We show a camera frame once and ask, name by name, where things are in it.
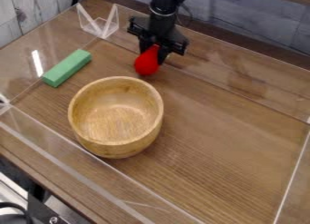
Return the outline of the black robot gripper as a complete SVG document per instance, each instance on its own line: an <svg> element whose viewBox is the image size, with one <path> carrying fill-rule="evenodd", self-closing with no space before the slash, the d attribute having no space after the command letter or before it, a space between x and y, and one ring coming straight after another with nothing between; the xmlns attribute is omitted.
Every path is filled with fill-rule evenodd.
<svg viewBox="0 0 310 224"><path fill-rule="evenodd" d="M162 65L168 54L183 55L186 53L188 39L183 36L175 26L175 15L160 16L131 16L127 32L138 37L139 51L144 53L147 49L156 44L158 65Z"/></svg>

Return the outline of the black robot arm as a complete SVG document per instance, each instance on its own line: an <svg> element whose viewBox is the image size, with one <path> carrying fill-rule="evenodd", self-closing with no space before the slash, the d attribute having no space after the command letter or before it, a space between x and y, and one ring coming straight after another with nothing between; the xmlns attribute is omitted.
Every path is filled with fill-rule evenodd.
<svg viewBox="0 0 310 224"><path fill-rule="evenodd" d="M151 0L148 16L131 16L127 32L138 37L139 51L156 45L158 64L163 64L170 53L183 55L188 46L188 39L178 30L176 12L186 0Z"/></svg>

